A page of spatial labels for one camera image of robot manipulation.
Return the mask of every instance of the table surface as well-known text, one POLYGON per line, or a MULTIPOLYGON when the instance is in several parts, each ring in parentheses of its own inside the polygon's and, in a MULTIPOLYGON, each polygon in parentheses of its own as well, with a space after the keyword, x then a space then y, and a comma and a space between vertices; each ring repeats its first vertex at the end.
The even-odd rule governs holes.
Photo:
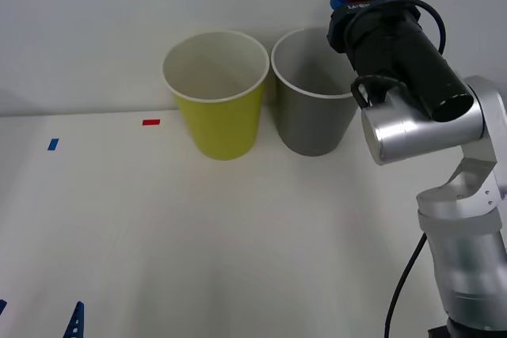
MULTIPOLYGON (((379 167, 357 117, 332 154, 305 158, 266 111, 233 161, 204 157, 177 111, 1 118, 0 135, 8 338, 61 337, 79 300, 89 338, 382 336, 421 236, 415 196, 461 157, 379 167)), ((392 336, 444 322, 425 248, 392 336)))

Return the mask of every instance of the red tape marker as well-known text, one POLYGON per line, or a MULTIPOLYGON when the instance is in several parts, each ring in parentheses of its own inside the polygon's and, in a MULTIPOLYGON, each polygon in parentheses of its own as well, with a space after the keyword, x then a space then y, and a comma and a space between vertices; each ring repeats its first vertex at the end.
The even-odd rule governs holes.
POLYGON ((145 119, 143 120, 143 126, 158 126, 160 119, 145 119))

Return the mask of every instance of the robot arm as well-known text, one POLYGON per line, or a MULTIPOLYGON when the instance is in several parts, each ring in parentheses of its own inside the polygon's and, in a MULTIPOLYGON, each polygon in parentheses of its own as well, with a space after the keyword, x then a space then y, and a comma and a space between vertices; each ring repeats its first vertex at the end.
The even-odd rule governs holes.
POLYGON ((450 180, 417 196, 419 222, 452 336, 507 332, 507 255, 497 210, 507 196, 505 103, 492 82, 454 73, 440 54, 444 31, 439 52, 417 22, 418 2, 425 5, 345 3, 332 16, 328 40, 359 74, 353 95, 378 164, 462 147, 450 180))

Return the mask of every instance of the paper cup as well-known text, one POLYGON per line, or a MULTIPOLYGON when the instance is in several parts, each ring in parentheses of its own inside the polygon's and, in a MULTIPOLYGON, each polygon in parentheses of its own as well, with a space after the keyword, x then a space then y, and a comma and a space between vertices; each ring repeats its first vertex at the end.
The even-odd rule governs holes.
POLYGON ((327 42, 327 28, 302 28, 282 37, 271 54, 276 84, 276 126, 298 154, 334 150, 357 109, 350 93, 356 74, 327 42))
POLYGON ((162 71, 203 154, 231 160, 252 148, 269 71, 261 43, 240 32, 203 33, 173 47, 162 71))

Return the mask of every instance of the white wall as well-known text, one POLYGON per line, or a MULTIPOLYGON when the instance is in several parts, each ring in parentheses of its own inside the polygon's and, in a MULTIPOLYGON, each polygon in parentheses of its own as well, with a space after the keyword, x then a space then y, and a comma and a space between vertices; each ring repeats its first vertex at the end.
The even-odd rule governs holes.
MULTIPOLYGON (((426 0, 463 75, 507 79, 505 0, 426 0)), ((172 44, 237 28, 266 44, 325 24, 328 0, 0 0, 0 114, 174 107, 159 67, 172 44)), ((429 17, 423 26, 436 39, 429 17)))

